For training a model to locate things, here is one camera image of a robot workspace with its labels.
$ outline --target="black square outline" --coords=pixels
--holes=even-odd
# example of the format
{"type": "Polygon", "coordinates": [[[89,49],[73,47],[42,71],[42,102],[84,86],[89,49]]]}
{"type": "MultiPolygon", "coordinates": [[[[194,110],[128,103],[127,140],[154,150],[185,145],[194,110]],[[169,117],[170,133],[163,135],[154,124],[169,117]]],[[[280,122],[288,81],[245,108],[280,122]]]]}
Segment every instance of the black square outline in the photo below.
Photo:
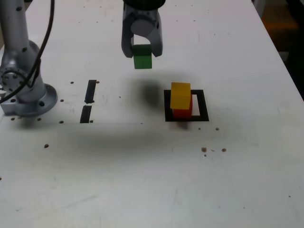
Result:
{"type": "Polygon", "coordinates": [[[165,120],[166,122],[198,122],[209,121],[208,111],[203,90],[191,90],[192,95],[196,95],[199,103],[199,114],[193,115],[190,119],[175,119],[173,117],[173,110],[170,109],[171,90],[164,90],[164,103],[165,103],[165,120]]]}

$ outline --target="black tape strip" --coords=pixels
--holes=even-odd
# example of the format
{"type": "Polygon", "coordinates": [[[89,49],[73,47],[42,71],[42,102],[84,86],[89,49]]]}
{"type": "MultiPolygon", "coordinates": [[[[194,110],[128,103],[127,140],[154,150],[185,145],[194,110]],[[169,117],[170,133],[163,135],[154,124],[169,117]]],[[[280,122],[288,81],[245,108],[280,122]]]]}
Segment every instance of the black tape strip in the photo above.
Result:
{"type": "Polygon", "coordinates": [[[97,80],[89,80],[87,84],[85,103],[90,104],[94,102],[94,93],[97,80]]]}
{"type": "Polygon", "coordinates": [[[89,106],[89,105],[85,105],[82,108],[82,113],[81,113],[81,117],[80,117],[81,124],[86,124],[86,123],[90,122],[91,110],[92,110],[92,106],[89,106]]]}
{"type": "Polygon", "coordinates": [[[164,103],[165,103],[165,120],[166,122],[199,122],[199,121],[209,121],[206,101],[203,90],[191,90],[192,95],[196,95],[199,103],[199,114],[193,115],[191,119],[175,119],[173,117],[173,110],[170,109],[171,102],[171,90],[164,90],[164,103]]]}

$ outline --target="black cable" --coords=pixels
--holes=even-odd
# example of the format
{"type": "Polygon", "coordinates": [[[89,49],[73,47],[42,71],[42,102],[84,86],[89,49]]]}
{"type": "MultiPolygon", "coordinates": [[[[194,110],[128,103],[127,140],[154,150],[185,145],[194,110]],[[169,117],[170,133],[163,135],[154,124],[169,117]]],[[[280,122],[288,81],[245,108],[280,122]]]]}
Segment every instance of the black cable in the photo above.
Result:
{"type": "Polygon", "coordinates": [[[35,82],[36,82],[36,79],[37,79],[37,77],[39,76],[39,73],[40,73],[40,65],[41,65],[41,59],[39,60],[38,67],[37,67],[37,69],[36,69],[36,71],[35,71],[35,75],[34,75],[33,82],[32,82],[32,84],[30,85],[31,88],[34,86],[34,84],[35,84],[35,82]]]}
{"type": "Polygon", "coordinates": [[[37,54],[37,57],[36,57],[36,60],[34,62],[34,65],[33,67],[31,68],[28,76],[26,77],[26,79],[22,82],[22,84],[16,89],[14,90],[13,92],[11,92],[9,95],[5,96],[4,98],[2,98],[0,100],[0,104],[2,104],[3,102],[5,101],[8,101],[9,99],[11,99],[13,96],[15,96],[17,93],[19,93],[26,85],[27,83],[29,82],[29,80],[31,79],[33,73],[35,72],[35,70],[37,69],[37,66],[40,62],[40,59],[41,59],[41,56],[42,56],[42,53],[44,51],[44,48],[46,47],[47,45],[47,41],[48,41],[48,38],[49,38],[49,35],[51,33],[51,30],[52,30],[52,26],[53,26],[53,20],[54,20],[54,13],[55,13],[55,0],[51,0],[51,10],[50,10],[50,16],[49,16],[49,22],[48,22],[48,27],[47,27],[47,32],[46,32],[46,35],[43,39],[43,42],[42,42],[42,45],[41,45],[41,48],[37,54]]]}

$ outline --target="red block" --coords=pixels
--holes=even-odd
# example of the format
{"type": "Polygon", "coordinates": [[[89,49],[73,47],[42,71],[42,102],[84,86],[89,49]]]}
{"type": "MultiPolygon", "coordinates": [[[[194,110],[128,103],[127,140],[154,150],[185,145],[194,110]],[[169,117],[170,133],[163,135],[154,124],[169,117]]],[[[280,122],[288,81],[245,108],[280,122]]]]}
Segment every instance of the red block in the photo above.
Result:
{"type": "Polygon", "coordinates": [[[189,109],[173,109],[173,117],[175,119],[190,119],[192,117],[192,95],[189,109]]]}

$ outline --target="white table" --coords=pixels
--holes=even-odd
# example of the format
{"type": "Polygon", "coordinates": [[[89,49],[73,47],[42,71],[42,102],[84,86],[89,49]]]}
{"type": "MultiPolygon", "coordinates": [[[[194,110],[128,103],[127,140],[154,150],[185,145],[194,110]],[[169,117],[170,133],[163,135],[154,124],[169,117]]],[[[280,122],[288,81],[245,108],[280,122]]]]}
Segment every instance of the white table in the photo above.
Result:
{"type": "MultiPolygon", "coordinates": [[[[122,7],[56,1],[41,70],[64,102],[1,118],[0,227],[302,228],[304,104],[251,0],[167,0],[152,70],[121,51],[122,7]],[[165,122],[171,82],[204,90],[209,122],[165,122]]],[[[38,45],[48,12],[27,11],[38,45]]]]}

